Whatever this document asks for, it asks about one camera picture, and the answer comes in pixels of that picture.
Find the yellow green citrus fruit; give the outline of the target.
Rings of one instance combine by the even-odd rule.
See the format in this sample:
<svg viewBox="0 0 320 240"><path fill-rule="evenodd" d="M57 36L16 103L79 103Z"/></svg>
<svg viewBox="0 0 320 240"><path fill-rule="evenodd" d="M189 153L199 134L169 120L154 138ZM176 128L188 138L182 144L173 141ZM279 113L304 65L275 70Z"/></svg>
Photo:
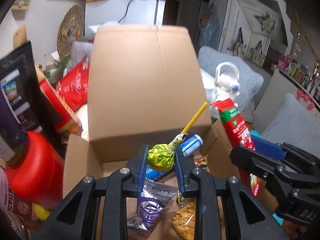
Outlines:
<svg viewBox="0 0 320 240"><path fill-rule="evenodd" d="M45 221L50 214L52 213L50 209L38 205L38 204L33 204L33 212L35 213L36 217L41 220L41 221Z"/></svg>

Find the woven round mat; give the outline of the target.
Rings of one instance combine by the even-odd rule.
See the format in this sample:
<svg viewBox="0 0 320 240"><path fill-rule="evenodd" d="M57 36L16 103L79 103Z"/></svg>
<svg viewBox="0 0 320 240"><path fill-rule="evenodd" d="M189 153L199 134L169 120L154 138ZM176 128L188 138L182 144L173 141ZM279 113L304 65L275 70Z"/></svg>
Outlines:
<svg viewBox="0 0 320 240"><path fill-rule="evenodd" d="M83 7L76 3L72 5L63 16L57 32L57 52L61 60L71 54L74 40L84 35Z"/></svg>

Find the dark labelled jar on canister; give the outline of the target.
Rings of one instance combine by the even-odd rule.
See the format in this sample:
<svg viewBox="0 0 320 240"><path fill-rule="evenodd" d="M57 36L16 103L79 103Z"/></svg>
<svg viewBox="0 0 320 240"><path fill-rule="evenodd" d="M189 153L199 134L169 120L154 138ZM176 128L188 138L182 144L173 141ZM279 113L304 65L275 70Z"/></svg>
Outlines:
<svg viewBox="0 0 320 240"><path fill-rule="evenodd" d="M1 159L15 165L24 156L27 144L28 136L1 89Z"/></svg>

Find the grey leaf pattern cushion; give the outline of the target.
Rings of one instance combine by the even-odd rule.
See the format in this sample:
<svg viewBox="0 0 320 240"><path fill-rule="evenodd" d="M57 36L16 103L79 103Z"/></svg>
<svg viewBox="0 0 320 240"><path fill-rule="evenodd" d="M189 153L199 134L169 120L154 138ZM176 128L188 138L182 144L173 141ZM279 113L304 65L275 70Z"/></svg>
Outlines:
<svg viewBox="0 0 320 240"><path fill-rule="evenodd" d="M319 157L319 122L292 94L286 94L276 117L262 133L274 144L288 143Z"/></svg>

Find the brown cardboard box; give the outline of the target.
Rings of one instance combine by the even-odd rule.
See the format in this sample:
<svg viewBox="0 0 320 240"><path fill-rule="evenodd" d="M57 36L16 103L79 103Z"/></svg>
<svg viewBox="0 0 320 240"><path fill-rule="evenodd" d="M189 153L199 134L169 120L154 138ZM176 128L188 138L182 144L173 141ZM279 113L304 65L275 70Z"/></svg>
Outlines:
<svg viewBox="0 0 320 240"><path fill-rule="evenodd" d="M69 137L63 201L36 239L127 239L127 198L138 198L137 157L169 143L205 102L188 30L155 25L98 29L88 79L89 139ZM287 239L286 232L233 174L219 178L180 155L185 198L196 199L195 239Z"/></svg>

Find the white refrigerator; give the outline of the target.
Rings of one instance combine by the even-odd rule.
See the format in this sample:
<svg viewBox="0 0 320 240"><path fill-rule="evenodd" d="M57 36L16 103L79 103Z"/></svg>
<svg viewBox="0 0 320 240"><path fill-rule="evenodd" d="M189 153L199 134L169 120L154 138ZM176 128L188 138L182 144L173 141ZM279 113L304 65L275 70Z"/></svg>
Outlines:
<svg viewBox="0 0 320 240"><path fill-rule="evenodd" d="M97 28L111 24L162 25L164 0L103 0L86 3L85 34L93 34Z"/></svg>

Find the packaged yellow waffle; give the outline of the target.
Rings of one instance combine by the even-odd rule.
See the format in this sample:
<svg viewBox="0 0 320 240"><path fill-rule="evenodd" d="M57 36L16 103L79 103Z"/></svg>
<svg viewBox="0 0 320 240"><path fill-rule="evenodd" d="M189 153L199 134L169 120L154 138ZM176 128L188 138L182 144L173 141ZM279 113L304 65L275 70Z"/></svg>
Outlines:
<svg viewBox="0 0 320 240"><path fill-rule="evenodd" d="M181 239L192 240L195 235L195 216L196 200L191 198L168 205L159 218L169 222Z"/></svg>

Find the grey sofa cushion far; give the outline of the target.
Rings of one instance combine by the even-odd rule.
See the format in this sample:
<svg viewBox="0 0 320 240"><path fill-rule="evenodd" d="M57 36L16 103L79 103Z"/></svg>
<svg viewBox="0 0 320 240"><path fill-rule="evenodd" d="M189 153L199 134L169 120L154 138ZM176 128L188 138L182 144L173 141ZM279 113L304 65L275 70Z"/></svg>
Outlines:
<svg viewBox="0 0 320 240"><path fill-rule="evenodd" d="M202 46L198 63L209 112L213 119L219 112L212 103L232 99L246 122L253 122L254 98L262 88L264 78L243 59Z"/></svg>

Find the red green sachet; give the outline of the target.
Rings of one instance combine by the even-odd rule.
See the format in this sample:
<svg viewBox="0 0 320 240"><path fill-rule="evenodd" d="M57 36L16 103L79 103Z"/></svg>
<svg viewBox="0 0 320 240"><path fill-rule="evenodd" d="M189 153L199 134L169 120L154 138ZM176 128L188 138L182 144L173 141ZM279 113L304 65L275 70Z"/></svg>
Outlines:
<svg viewBox="0 0 320 240"><path fill-rule="evenodd" d="M221 120L221 124L215 126L220 141L215 144L217 149L211 148L213 155L209 158L210 171L216 176L227 177L238 170L242 182L251 189L254 196L257 196L260 189L259 179L242 168L237 168L229 159L231 149L237 146L255 150L253 139L240 111L230 98L211 103L210 111L218 112Z"/></svg>

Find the blue cylindrical snack tube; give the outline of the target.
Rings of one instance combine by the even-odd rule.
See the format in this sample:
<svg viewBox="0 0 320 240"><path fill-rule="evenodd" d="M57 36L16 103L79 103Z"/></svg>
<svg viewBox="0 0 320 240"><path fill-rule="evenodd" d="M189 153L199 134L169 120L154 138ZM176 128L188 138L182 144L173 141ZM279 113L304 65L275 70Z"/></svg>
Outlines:
<svg viewBox="0 0 320 240"><path fill-rule="evenodd" d="M185 157L191 156L202 145L203 145L202 138L198 134L193 135L192 137L187 139L185 142L181 143L181 149L182 149L183 155ZM145 177L150 180L157 181L173 171L174 171L174 167L172 167L170 170L165 172L158 172L148 166L146 169Z"/></svg>

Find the black snack pouch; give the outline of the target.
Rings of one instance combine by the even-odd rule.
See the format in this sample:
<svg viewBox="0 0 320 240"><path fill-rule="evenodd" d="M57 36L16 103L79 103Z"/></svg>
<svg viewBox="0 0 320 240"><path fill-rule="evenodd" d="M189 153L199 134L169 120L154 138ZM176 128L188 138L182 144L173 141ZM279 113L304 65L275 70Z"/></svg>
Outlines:
<svg viewBox="0 0 320 240"><path fill-rule="evenodd" d="M31 42L1 59L1 89L23 130L41 133L51 144L61 143L40 90Z"/></svg>

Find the purple silver snack bag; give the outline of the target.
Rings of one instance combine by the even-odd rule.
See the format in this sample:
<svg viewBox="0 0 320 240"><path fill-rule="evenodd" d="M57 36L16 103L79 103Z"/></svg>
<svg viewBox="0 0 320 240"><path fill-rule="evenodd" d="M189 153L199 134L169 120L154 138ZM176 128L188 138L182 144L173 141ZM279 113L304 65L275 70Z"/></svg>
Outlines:
<svg viewBox="0 0 320 240"><path fill-rule="evenodd" d="M127 218L127 228L140 236L147 237L157 218L168 202L178 193L178 188L148 178L137 198L136 212Z"/></svg>

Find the red chinese text bag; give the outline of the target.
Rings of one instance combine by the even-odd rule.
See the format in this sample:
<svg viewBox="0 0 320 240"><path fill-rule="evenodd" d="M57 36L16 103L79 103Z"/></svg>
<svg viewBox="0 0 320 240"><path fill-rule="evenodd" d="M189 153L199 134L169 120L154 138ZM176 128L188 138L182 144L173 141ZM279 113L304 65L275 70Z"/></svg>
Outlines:
<svg viewBox="0 0 320 240"><path fill-rule="evenodd" d="M87 102L89 67L85 55L56 85L57 93L74 112Z"/></svg>

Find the yellow green lollipop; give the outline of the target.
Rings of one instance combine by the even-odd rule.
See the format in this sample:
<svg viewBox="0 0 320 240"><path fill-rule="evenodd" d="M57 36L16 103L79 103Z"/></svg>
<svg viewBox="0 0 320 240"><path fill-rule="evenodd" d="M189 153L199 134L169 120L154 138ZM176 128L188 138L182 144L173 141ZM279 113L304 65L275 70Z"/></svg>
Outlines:
<svg viewBox="0 0 320 240"><path fill-rule="evenodd" d="M174 139L168 144L157 144L152 149L148 150L147 164L158 172L165 172L173 168L175 163L175 148L181 144L193 124L201 116L204 110L209 106L207 102L204 102L192 119L187 123L184 129L174 137Z"/></svg>

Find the red plastic canister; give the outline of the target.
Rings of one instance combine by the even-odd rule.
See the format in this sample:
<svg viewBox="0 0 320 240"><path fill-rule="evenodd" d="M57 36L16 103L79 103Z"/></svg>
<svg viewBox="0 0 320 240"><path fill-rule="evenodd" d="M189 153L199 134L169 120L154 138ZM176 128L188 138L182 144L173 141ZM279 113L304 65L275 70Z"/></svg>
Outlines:
<svg viewBox="0 0 320 240"><path fill-rule="evenodd" d="M64 160L40 134L28 132L24 156L5 172L14 194L49 209L57 207L63 199Z"/></svg>

